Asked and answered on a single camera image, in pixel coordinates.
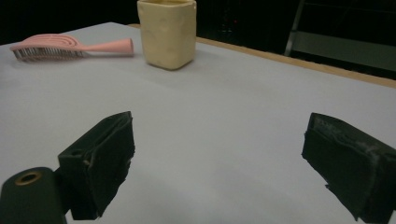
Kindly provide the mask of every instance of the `cup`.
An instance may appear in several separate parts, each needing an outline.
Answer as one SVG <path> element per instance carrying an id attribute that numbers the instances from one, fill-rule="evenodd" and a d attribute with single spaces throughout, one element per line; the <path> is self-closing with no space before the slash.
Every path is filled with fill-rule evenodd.
<path id="1" fill-rule="evenodd" d="M 148 63 L 175 70 L 195 55 L 196 2 L 138 0 L 143 54 Z"/>

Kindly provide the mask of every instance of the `hairbrush handle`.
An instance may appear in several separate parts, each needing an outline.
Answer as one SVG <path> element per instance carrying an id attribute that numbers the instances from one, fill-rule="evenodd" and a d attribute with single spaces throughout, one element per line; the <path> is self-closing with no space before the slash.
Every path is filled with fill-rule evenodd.
<path id="1" fill-rule="evenodd" d="M 81 47 L 84 51 L 101 51 L 117 53 L 134 53 L 134 43 L 131 38 L 125 38 L 112 42 Z"/>

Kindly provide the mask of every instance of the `pink hairbrush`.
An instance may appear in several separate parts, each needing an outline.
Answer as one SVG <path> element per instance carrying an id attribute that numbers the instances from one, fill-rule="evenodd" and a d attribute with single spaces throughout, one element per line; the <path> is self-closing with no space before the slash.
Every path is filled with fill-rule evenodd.
<path id="1" fill-rule="evenodd" d="M 84 46 L 71 35 L 33 35 L 10 48 L 20 61 L 70 60 L 82 58 L 86 51 L 134 54 L 132 39 Z"/>

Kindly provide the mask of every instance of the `table surface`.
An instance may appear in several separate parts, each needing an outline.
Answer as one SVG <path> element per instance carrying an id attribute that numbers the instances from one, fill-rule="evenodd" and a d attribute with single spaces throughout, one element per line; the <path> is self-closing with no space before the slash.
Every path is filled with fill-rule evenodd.
<path id="1" fill-rule="evenodd" d="M 95 223 L 356 223 L 301 157 L 310 114 L 396 147 L 392 81 L 210 41 L 166 71 L 145 63 L 136 28 L 110 22 L 69 34 L 86 45 L 129 36 L 135 55 L 21 63 L 0 46 L 0 182 L 56 169 L 58 154 L 98 121 L 131 111 L 131 170 Z"/>

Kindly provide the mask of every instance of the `dark background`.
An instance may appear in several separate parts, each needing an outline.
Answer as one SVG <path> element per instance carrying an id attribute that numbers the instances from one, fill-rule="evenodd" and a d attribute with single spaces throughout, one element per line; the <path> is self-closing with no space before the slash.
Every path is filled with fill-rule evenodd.
<path id="1" fill-rule="evenodd" d="M 196 0 L 197 35 L 284 54 L 300 0 Z M 136 0 L 1 0 L 0 45 L 113 21 L 139 23 Z M 305 0 L 298 30 L 396 46 L 396 0 Z M 394 72 L 291 54 L 381 77 Z"/>

